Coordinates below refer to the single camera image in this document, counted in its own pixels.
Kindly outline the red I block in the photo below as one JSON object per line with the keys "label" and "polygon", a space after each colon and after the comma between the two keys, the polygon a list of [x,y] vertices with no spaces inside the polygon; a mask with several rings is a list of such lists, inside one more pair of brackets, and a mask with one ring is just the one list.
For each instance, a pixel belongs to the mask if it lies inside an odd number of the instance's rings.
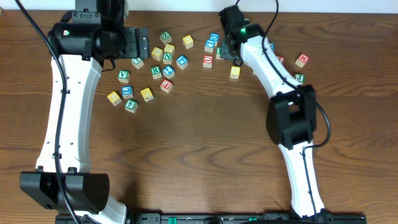
{"label": "red I block", "polygon": [[284,63],[285,58],[283,58],[283,57],[281,57],[281,56],[277,56],[277,58],[279,59],[279,61],[280,61],[281,64]]}

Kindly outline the blue 2 block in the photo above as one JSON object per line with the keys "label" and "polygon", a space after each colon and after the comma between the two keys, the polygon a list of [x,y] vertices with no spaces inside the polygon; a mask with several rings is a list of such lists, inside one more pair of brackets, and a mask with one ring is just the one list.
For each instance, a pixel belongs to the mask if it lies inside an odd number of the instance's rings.
{"label": "blue 2 block", "polygon": [[164,67],[162,73],[168,79],[171,79],[175,76],[175,70],[171,65],[167,65],[166,67]]}

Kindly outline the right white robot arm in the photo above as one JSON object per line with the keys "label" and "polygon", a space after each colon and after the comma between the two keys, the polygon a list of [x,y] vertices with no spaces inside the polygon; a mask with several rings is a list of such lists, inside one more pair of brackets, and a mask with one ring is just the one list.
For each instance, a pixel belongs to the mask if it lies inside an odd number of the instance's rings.
{"label": "right white robot arm", "polygon": [[299,218],[315,218],[325,208],[313,165],[316,113],[321,110],[315,90],[285,69],[267,32],[245,19],[238,5],[224,8],[219,17],[228,53],[252,68],[269,97],[266,128],[287,166],[293,211]]}

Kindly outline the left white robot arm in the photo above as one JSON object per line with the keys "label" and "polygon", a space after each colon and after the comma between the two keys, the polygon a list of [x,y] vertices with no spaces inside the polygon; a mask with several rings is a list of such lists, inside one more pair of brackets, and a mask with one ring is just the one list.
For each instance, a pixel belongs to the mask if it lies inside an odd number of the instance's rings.
{"label": "left white robot arm", "polygon": [[105,60],[147,58],[148,31],[126,27],[127,1],[77,1],[41,38],[52,56],[52,98],[44,145],[21,190],[57,223],[134,223],[109,194],[109,177],[91,172],[90,123]]}

